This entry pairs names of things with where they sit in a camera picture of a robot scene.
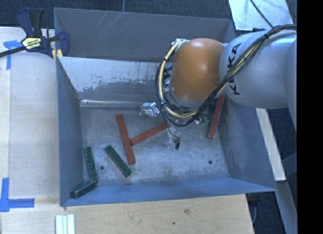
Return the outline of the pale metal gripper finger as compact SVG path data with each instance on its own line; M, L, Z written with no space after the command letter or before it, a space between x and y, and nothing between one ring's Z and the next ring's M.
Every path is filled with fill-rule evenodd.
M180 132L173 125L168 125L167 133L168 147L178 150L181 144Z
M159 116L159 109L156 102L146 102L140 106L140 115L157 117Z

